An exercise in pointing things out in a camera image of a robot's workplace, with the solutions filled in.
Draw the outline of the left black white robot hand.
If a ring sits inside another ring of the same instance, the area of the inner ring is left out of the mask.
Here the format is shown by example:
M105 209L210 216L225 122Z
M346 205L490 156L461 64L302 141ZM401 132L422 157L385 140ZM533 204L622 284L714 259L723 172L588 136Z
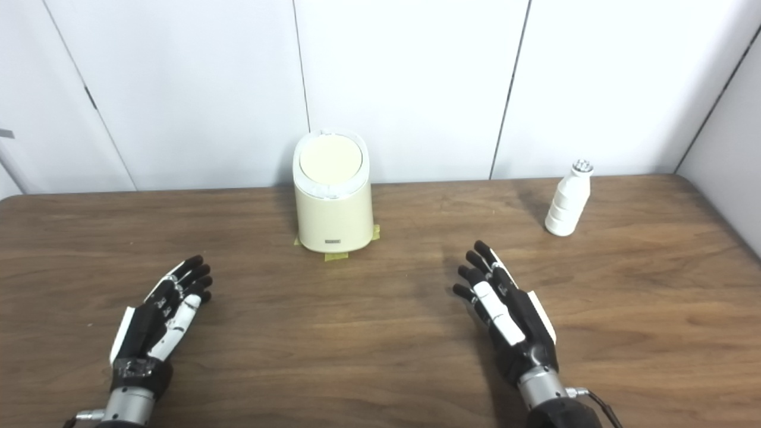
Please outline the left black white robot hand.
M111 390L144 388L160 399L174 369L169 360L188 332L213 279L201 255L179 263L161 277L141 304L128 306L112 344Z

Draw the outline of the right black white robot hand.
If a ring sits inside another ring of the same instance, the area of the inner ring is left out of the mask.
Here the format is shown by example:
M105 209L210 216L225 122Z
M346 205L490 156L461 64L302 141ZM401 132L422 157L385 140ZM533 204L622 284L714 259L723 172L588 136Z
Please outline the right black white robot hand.
M519 288L505 263L482 240L466 254L458 274L467 285L453 285L487 327L500 376L516 387L535 368L559 371L556 335L538 296Z

